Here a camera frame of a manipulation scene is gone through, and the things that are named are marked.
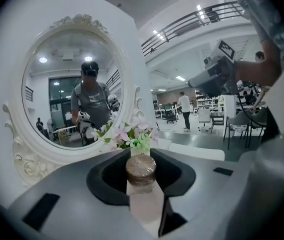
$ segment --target human arm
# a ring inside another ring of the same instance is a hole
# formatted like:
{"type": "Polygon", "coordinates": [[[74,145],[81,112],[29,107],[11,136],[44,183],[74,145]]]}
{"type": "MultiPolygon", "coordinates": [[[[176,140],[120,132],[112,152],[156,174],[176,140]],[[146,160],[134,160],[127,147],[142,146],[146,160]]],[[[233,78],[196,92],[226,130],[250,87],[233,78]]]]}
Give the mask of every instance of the human arm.
{"type": "Polygon", "coordinates": [[[281,75],[281,60],[278,47],[271,40],[261,42],[265,60],[262,62],[237,61],[236,82],[253,82],[263,86],[273,86],[281,75]]]}
{"type": "Polygon", "coordinates": [[[106,93],[106,97],[109,97],[111,95],[109,88],[107,87],[107,85],[105,84],[104,86],[104,91],[106,93]]]}
{"type": "Polygon", "coordinates": [[[77,118],[79,112],[78,97],[73,90],[71,93],[71,110],[72,110],[72,123],[77,125],[77,118]]]}
{"type": "Polygon", "coordinates": [[[264,90],[262,90],[262,91],[260,92],[260,95],[258,96],[258,98],[257,98],[257,100],[256,100],[256,102],[255,102],[255,104],[251,107],[251,110],[254,110],[254,109],[257,107],[257,105],[262,101],[262,99],[263,99],[263,97],[265,96],[265,94],[266,94],[266,92],[265,92],[264,90]]]}

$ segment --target office chair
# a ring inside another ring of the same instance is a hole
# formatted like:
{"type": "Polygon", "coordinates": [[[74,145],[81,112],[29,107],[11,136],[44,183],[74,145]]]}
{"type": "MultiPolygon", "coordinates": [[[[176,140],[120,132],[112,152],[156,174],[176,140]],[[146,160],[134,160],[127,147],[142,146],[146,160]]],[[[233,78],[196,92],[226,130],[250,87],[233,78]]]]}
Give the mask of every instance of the office chair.
{"type": "Polygon", "coordinates": [[[204,124],[203,126],[198,126],[198,130],[201,131],[205,129],[207,132],[211,128],[205,126],[205,124],[211,122],[211,110],[210,109],[199,109],[198,110],[198,122],[204,124]]]}

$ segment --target mirror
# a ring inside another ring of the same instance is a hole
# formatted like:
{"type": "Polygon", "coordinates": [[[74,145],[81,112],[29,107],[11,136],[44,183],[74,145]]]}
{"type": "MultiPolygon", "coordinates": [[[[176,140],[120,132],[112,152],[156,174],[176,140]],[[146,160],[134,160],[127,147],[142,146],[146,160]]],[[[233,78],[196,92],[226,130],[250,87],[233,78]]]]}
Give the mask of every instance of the mirror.
{"type": "Polygon", "coordinates": [[[23,105],[34,130],[67,148],[105,134],[121,108],[121,73],[101,37],[67,30],[43,42],[29,60],[23,105]]]}

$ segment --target cork lid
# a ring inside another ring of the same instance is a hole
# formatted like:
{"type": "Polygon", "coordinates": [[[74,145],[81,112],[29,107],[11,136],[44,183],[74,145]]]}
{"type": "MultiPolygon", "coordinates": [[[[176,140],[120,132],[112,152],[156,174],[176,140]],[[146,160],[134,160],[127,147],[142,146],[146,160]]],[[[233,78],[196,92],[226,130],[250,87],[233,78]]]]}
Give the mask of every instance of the cork lid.
{"type": "Polygon", "coordinates": [[[128,181],[134,186],[145,186],[155,180],[156,163],[149,155],[138,154],[126,162],[128,181]]]}

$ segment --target floor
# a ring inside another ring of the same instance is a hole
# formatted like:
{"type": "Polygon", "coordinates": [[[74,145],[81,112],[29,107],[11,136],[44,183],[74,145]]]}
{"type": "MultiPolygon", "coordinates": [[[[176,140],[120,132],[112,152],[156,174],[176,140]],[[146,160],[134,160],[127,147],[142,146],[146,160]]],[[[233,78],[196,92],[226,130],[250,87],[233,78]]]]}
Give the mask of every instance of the floor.
{"type": "Polygon", "coordinates": [[[199,124],[197,116],[190,115],[191,131],[185,132],[183,127],[184,118],[180,115],[180,119],[175,123],[166,123],[166,120],[160,118],[156,119],[160,128],[159,137],[162,139],[171,140],[172,143],[205,148],[205,149],[218,149],[225,152],[225,160],[237,162],[241,155],[247,151],[256,150],[260,145],[260,129],[252,130],[252,140],[249,148],[245,148],[245,140],[240,139],[240,133],[235,132],[235,136],[230,140],[230,150],[227,150],[228,139],[223,142],[223,126],[216,125],[213,131],[208,132],[198,131],[199,124]]]}

